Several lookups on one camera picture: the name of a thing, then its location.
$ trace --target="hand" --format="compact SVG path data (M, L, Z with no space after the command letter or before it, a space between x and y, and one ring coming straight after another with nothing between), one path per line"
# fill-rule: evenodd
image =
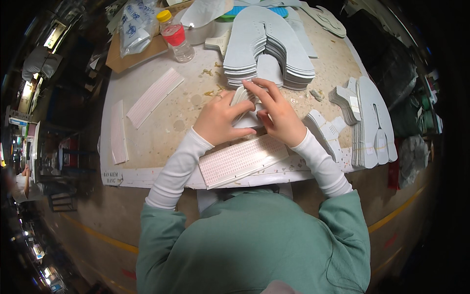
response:
M258 78L253 79L252 82L243 80L242 83L245 88L258 96L266 108L258 111L257 114L263 121L267 133L289 147L295 147L302 143L307 129L289 102L284 99L276 84ZM267 88L268 92L256 84Z
M207 103L196 120L193 129L212 145L233 140L250 134L256 134L252 128L234 128L232 121L245 111L255 111L253 102L245 100L230 106L235 91L223 90Z

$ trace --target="concrete floor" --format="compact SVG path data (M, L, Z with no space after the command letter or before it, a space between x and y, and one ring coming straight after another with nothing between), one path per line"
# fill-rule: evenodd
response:
M96 150L100 134L102 101L93 105L92 121L84 136L82 148ZM434 206L438 160L422 171L415 183L406 189L393 191L387 188L388 165L346 175L361 198L362 209L368 226L380 221L407 200L421 187L426 188L396 217L370 234L372 278L368 293L385 276L398 274L411 250L426 227L427 216ZM99 171L98 156L88 164ZM100 233L100 236L138 246L140 211L148 189L103 186L100 173L87 175L78 187L78 211L63 214L52 213L47 202L38 202L44 212L44 220L57 239L64 245L82 276L93 284L97 280L106 283L115 293L135 293L135 263L137 254L119 248L78 227L69 218ZM318 216L318 206L323 195L315 180L292 183L294 201L306 213ZM177 208L187 216L186 226L199 218L196 192L186 189Z

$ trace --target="red bottle label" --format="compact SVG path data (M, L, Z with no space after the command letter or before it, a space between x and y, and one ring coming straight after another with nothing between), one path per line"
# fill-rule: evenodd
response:
M174 30L174 28L172 27L166 28L162 33L163 38L165 38L165 40L172 46L178 46L186 39L184 35L183 26L180 26L180 28L173 35L165 36L165 33L170 32L172 30Z

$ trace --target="white sticker tag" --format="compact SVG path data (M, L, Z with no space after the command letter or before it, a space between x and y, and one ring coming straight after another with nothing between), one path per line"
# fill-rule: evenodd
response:
M379 139L379 152L385 152L385 140Z
M374 145L372 143L366 143L366 152L367 155L374 153Z
M357 97L349 96L349 100L351 101L351 106L359 107L359 103L357 102Z

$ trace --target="bag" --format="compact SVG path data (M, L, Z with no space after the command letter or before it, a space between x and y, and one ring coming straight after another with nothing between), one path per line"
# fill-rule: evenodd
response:
M156 0L129 0L124 5L119 25L121 58L142 52L152 41L158 28L156 16L161 11L156 3Z

